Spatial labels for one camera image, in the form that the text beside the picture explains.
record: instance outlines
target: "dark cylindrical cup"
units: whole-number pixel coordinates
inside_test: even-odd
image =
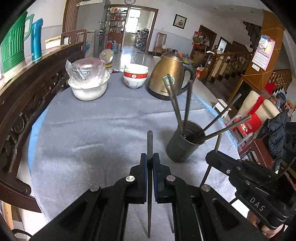
[[[184,162],[190,155],[204,142],[194,144],[194,136],[197,136],[202,132],[202,128],[193,121],[188,120],[186,122],[184,135],[180,133],[179,128],[174,132],[173,137],[166,147],[166,153],[168,157],[175,162]],[[199,139],[205,137],[205,133],[199,136]]]

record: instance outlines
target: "metal screw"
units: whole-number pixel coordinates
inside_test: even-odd
[[[168,175],[166,178],[169,182],[173,182],[174,180],[176,180],[176,177],[173,175]]]
[[[96,191],[98,191],[100,189],[100,186],[99,185],[91,186],[89,189],[90,189],[91,192],[96,192]]]
[[[207,184],[202,185],[202,190],[205,192],[208,192],[209,190],[211,190],[211,187]]]
[[[129,183],[133,182],[135,179],[136,178],[134,176],[127,176],[126,177],[126,181],[129,182]]]

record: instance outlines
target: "window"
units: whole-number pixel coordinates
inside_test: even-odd
[[[128,14],[128,20],[126,22],[126,32],[135,33],[137,32],[138,21],[141,11],[136,9],[130,9]]]

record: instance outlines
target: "gray tablecloth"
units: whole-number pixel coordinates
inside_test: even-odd
[[[184,115],[186,93],[178,96]],[[214,118],[196,96],[192,96],[189,119],[205,127]],[[53,219],[90,186],[113,185],[138,165],[147,151],[147,131],[154,133],[154,152],[171,173],[188,184],[199,185],[207,168],[206,154],[217,138],[201,145],[185,163],[171,161],[165,147],[177,127],[170,101],[152,97],[145,86],[130,89],[123,74],[112,74],[106,93],[97,100],[75,98],[70,88],[50,103],[42,124],[33,161],[32,183],[37,202],[48,220]],[[222,125],[216,122],[210,134]],[[222,137],[220,151],[239,158],[229,136]],[[234,198],[235,188],[227,176],[212,169],[207,179],[226,200]],[[151,240],[174,240],[170,204],[152,203]],[[130,205],[125,240],[147,239],[147,204]]]

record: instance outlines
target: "small white stool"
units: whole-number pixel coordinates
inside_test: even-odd
[[[213,107],[213,109],[217,109],[220,113],[227,107],[227,103],[224,102],[222,99],[217,99],[217,104]],[[221,117],[225,118],[228,115],[228,111],[230,111],[231,108],[229,108]]]

